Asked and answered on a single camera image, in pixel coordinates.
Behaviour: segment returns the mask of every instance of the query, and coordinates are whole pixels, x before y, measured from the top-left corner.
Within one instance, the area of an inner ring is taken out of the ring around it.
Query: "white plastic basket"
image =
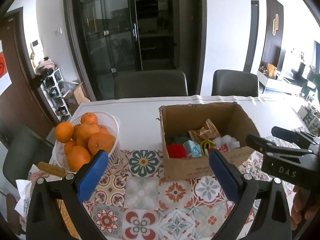
[[[105,112],[93,112],[98,118],[98,124],[105,126],[109,133],[116,138],[115,144],[111,149],[109,155],[109,166],[113,166],[117,163],[118,157],[120,154],[120,143],[119,143],[119,126],[120,121],[116,116],[112,116],[111,114]],[[71,121],[72,125],[80,124],[81,116]],[[57,164],[65,168],[67,171],[70,171],[70,168],[67,163],[67,157],[64,154],[64,143],[60,143],[58,141],[55,142],[52,155],[57,161]]]

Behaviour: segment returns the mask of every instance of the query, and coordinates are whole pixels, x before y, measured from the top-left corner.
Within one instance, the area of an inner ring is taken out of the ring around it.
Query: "orange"
[[[108,134],[108,129],[103,125],[98,125],[100,133]]]
[[[78,172],[83,164],[91,160],[90,153],[82,146],[74,146],[67,156],[67,162],[70,170]]]
[[[88,149],[88,144],[86,142],[84,142],[83,140],[81,140],[80,137],[77,138],[76,143],[78,146],[82,146],[82,147]]]
[[[79,128],[80,128],[80,125],[81,124],[76,124],[74,127],[73,127],[73,135],[72,135],[72,139],[74,141],[77,140],[78,136],[79,136]]]
[[[73,134],[73,125],[69,122],[61,122],[57,125],[54,135],[61,143],[70,141]]]
[[[68,156],[68,154],[71,152],[72,148],[74,146],[77,146],[76,141],[68,141],[66,142],[66,144],[64,145],[64,154],[66,156]]]
[[[81,117],[81,123],[84,122],[92,122],[94,124],[98,124],[98,117],[93,113],[85,113]]]
[[[116,138],[111,134],[96,133],[92,135],[88,142],[88,148],[92,155],[95,155],[98,150],[104,150],[110,153]]]
[[[79,138],[85,143],[88,143],[90,136],[99,132],[98,125],[92,122],[84,122],[79,128]]]

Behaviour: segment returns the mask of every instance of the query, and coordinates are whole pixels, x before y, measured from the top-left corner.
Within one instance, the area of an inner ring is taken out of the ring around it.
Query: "paper poster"
[[[0,95],[12,84],[5,64],[2,41],[0,40]]]

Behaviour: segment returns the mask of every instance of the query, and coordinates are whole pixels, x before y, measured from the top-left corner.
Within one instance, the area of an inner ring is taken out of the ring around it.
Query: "small blue box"
[[[194,141],[188,140],[183,146],[187,151],[188,157],[202,157],[201,147]]]

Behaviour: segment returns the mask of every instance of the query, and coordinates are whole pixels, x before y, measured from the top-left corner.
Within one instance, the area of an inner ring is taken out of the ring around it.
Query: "wooden door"
[[[5,63],[12,84],[0,95],[0,135],[14,135],[21,125],[26,125],[38,135],[46,138],[52,125],[36,102],[25,79],[22,62],[18,54],[15,27],[17,17],[3,18],[0,22],[0,40]]]

